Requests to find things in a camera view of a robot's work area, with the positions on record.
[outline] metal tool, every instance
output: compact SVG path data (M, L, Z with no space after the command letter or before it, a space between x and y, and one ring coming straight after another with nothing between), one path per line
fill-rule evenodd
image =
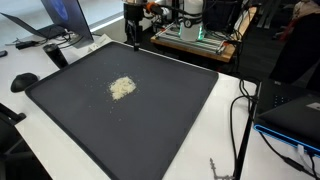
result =
M218 180L218 179L221 179L221 180L232 180L232 179L235 179L233 176L229 176L229 175L226 175L226 176L218 176L217 173L216 173L216 167L213 163L213 160L212 158L210 158L210 165L211 165L211 169L213 171L213 178L215 180Z

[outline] chair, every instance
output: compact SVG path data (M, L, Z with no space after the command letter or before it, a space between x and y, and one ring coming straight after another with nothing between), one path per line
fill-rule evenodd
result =
M20 161L33 156L31 151L28 152L17 152L15 153L19 145L22 145L24 140L19 137L17 141L8 146L10 139L14 138L16 130L14 125L23 120L26 116L21 114L16 114L9 108L0 103L0 180L6 180L6 163L12 161Z

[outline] person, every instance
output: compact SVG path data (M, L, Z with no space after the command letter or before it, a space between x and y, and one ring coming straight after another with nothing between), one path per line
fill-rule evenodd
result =
M298 80L320 58L320 0L303 0L295 5L294 30L282 49L269 78L284 83ZM320 63L307 89L320 92Z

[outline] white desk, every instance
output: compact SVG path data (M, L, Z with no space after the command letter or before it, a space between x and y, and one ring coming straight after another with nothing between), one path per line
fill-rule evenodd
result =
M23 112L27 118L16 128L36 154L53 179L98 180L108 176L84 151L44 112L22 93L11 93L10 85L17 74L31 72L42 78L58 70L41 47L18 51L2 47L8 56L0 59L0 102L13 111ZM66 49L63 54L74 62L87 49ZM220 74L219 80L191 128L186 140L166 172L166 180L212 180L209 158L213 158L218 175L232 175L233 152L229 132L229 109L233 99L240 95L239 80ZM256 86L246 83L253 94ZM234 134L239 150L248 118L247 101L234 106Z

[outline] black mat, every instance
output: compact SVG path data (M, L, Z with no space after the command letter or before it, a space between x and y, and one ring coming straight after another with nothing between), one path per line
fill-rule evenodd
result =
M114 102L108 86L123 76L137 89ZM216 72L110 43L26 94L110 178L149 180L163 177L217 79Z

